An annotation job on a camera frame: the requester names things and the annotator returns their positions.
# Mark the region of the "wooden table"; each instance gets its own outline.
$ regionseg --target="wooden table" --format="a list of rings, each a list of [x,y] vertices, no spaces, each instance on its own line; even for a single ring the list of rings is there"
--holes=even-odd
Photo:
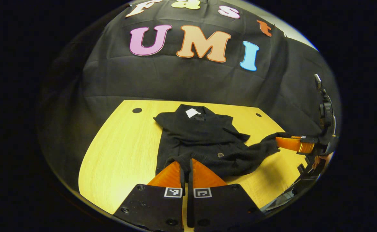
[[[216,114],[233,117],[235,128],[240,133],[250,135],[245,143],[248,146],[259,143],[267,135],[284,132],[259,108],[182,101],[125,100],[101,127],[85,154],[78,178],[80,194],[113,214],[136,184],[147,184],[153,179],[162,133],[162,128],[153,117],[162,112],[174,112],[180,104],[205,106]],[[141,108],[142,112],[133,113],[135,108]],[[301,163],[307,166],[305,156],[281,149],[267,157],[253,173],[224,180],[228,184],[240,184],[260,208],[293,184],[300,175],[297,167]],[[187,196],[184,196],[183,203],[185,219]],[[193,231],[184,224],[185,231]]]

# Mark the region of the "blue letter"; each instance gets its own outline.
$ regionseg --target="blue letter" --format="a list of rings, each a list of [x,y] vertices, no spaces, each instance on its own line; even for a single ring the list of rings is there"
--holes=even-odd
[[[253,43],[243,41],[244,46],[246,46],[246,52],[244,53],[244,60],[240,62],[240,66],[243,69],[247,69],[250,71],[256,71],[256,56],[259,47]]]

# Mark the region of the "white tag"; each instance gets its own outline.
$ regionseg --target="white tag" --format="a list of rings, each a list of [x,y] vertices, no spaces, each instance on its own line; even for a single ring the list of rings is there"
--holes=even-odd
[[[194,110],[193,108],[187,110],[186,113],[187,113],[188,118],[191,118],[196,114],[200,114],[199,112],[197,112],[197,110]]]

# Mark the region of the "black cloth backdrop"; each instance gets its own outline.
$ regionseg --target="black cloth backdrop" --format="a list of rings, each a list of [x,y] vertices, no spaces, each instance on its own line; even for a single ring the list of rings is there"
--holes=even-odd
[[[174,8],[174,1],[163,0],[129,18],[125,15],[135,6],[121,6],[76,36],[53,62],[42,85],[38,136],[51,168],[71,188],[78,191],[84,155],[123,100],[259,107],[290,134],[316,135],[321,131],[321,97],[314,81],[317,73],[333,101],[336,118],[341,119],[333,73],[318,51],[285,37],[270,22],[240,7],[219,0],[200,1],[200,9],[191,10]],[[219,14],[220,5],[237,9],[240,19]],[[257,20],[272,28],[272,37],[263,34]],[[131,30],[149,27],[143,45],[151,46],[156,37],[153,28],[163,24],[173,28],[167,32],[161,51],[151,56],[130,52]],[[227,61],[200,59],[197,54],[190,59],[176,56],[184,38],[182,25],[200,27],[206,38],[215,31],[230,34]],[[255,72],[240,67],[245,52],[243,41],[259,46]]]

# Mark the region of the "black background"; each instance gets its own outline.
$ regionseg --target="black background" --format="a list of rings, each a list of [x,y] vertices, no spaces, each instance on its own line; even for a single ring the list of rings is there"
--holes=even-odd
[[[50,174],[36,141],[34,110],[41,77],[63,46],[122,3],[2,2],[0,229],[114,230],[115,223],[71,204],[81,206]],[[325,57],[340,87],[344,122],[336,156],[319,183],[253,230],[377,231],[377,102],[370,100],[377,98],[377,2],[257,4],[301,31]]]

